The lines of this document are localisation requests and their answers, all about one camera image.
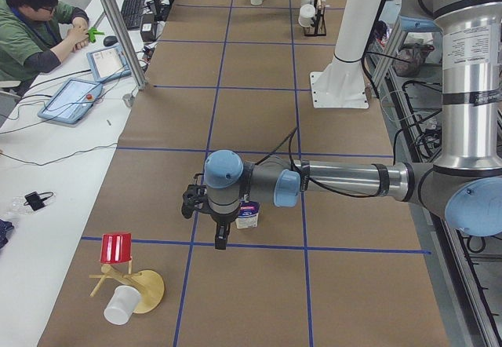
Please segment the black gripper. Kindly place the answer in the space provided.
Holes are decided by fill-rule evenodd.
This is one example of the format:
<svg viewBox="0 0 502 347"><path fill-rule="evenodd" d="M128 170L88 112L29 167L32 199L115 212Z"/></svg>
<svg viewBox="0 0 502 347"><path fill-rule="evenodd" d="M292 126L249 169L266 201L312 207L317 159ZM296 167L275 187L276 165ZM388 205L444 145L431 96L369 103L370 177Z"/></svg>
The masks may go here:
<svg viewBox="0 0 502 347"><path fill-rule="evenodd" d="M211 213L211 218L216 222L214 246L217 250L226 250L229 229L231 227L231 223L235 221L235 211L228 214L221 214L213 211Z"/></svg>

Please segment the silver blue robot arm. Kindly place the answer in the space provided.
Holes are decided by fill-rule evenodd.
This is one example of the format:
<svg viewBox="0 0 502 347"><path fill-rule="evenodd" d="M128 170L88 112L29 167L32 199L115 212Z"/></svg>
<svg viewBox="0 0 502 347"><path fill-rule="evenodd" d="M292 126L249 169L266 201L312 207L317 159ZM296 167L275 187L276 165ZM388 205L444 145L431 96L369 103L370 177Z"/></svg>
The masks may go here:
<svg viewBox="0 0 502 347"><path fill-rule="evenodd" d="M246 200L291 207L309 188L423 206L471 236L501 231L497 109L501 0L402 0L402 28L442 33L442 151L432 163L245 162L220 150L205 162L201 212L225 249Z"/></svg>

